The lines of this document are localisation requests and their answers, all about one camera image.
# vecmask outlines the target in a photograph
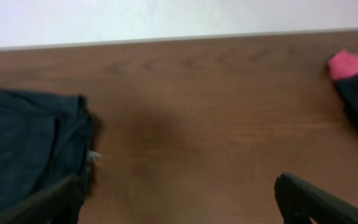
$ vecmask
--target table surface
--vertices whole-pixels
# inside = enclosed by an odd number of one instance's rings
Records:
[[[325,63],[358,31],[0,52],[0,88],[100,120],[80,223],[282,223],[292,172],[358,207],[358,132]]]

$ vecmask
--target pink fabric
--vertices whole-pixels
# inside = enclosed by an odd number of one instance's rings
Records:
[[[358,74],[358,55],[343,50],[337,53],[328,65],[332,80],[350,78]]]

